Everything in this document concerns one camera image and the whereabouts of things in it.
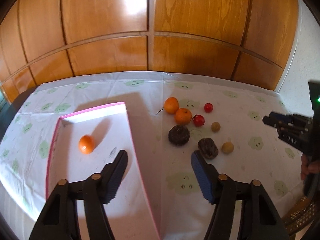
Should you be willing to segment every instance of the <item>orange fruit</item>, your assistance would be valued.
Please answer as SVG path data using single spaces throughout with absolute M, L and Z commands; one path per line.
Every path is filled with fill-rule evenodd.
M 94 140 L 90 135 L 84 135 L 79 141 L 79 150 L 83 154 L 90 154 L 94 150 Z
M 175 114 L 179 109 L 179 102 L 177 98 L 174 98 L 174 97 L 168 98 L 164 102 L 163 108 L 168 114 Z
M 174 119 L 179 125 L 187 125 L 192 119 L 192 114 L 190 110 L 186 108 L 179 108 L 174 115 Z

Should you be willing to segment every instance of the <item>human hand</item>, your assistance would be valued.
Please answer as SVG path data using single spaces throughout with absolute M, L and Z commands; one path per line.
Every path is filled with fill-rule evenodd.
M 320 173 L 320 160 L 309 163 L 305 154 L 301 156 L 301 179 L 304 180 L 309 173 Z

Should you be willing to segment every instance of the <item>tablecloth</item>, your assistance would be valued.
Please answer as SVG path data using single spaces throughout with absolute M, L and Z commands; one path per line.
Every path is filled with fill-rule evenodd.
M 180 107 L 201 114 L 205 125 L 188 125 L 190 141 L 169 143 L 175 125 L 172 115 L 156 115 L 170 96 Z M 64 114 L 106 103 L 124 101 L 152 214 L 163 239 L 203 239 L 214 207 L 202 197 L 190 156 L 201 138 L 211 137 L 219 148 L 208 163 L 233 180 L 258 179 L 280 215 L 302 195 L 300 155 L 262 123 L 271 111 L 287 113 L 279 94 L 259 87 L 217 78 L 124 72 L 73 77 L 39 86 L 16 114 L 0 144 L 0 180 L 16 203 L 36 220 L 45 203 L 48 151 L 57 119 Z M 203 106 L 210 102 L 212 113 Z M 221 130 L 212 133 L 210 125 Z M 224 142 L 235 150 L 221 152 Z M 239 217 L 240 204 L 236 205 Z

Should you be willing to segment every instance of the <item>red tomato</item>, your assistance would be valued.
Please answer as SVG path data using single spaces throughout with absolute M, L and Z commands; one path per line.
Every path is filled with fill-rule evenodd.
M 199 127 L 199 126 L 203 126 L 204 125 L 204 118 L 202 115 L 199 115 L 199 114 L 196 114 L 194 117 L 193 117 L 193 123 L 195 124 L 196 127 Z
M 204 111 L 205 111 L 206 113 L 211 113 L 211 112 L 213 111 L 213 105 L 210 104 L 210 103 L 206 103 L 206 104 L 204 105 Z

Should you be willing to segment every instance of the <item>dark brown round object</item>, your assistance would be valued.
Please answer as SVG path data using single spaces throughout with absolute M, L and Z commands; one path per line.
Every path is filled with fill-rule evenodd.
M 169 141 L 174 145 L 185 145 L 190 138 L 190 132 L 185 125 L 176 125 L 168 134 Z
M 218 148 L 211 138 L 202 138 L 198 141 L 198 148 L 201 155 L 207 159 L 214 159 L 219 153 Z

